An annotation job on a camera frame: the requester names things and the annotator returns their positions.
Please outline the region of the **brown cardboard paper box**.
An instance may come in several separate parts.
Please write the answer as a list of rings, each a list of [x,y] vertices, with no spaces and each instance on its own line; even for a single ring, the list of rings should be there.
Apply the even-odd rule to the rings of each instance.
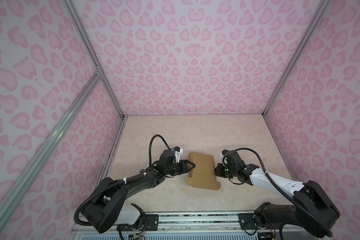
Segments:
[[[217,182],[213,156],[191,152],[188,155],[188,160],[196,165],[185,179],[188,186],[213,191],[220,190],[221,184]]]

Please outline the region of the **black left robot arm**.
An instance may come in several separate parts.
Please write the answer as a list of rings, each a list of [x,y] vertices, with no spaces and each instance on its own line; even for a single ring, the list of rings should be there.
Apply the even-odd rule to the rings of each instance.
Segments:
[[[126,208],[125,201],[139,192],[157,187],[168,177],[173,178],[192,171],[196,164],[181,160],[181,154],[182,150],[178,147],[164,150],[159,160],[149,164],[135,176],[121,180],[104,178],[75,211],[75,223],[92,226],[100,234],[112,226],[118,226],[119,230],[145,229],[146,213],[136,204],[132,204],[130,209]]]

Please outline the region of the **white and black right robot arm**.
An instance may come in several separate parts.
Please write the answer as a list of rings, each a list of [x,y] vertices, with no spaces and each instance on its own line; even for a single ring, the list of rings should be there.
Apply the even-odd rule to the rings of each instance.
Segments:
[[[333,237],[332,227],[340,218],[340,211],[324,189],[314,181],[306,183],[289,180],[268,172],[260,155],[252,150],[260,165],[246,164],[239,155],[239,149],[223,150],[222,162],[215,167],[215,175],[225,179],[237,179],[238,185],[248,184],[268,190],[287,199],[289,205],[262,203],[253,215],[256,229],[272,225],[302,227],[317,238]]]

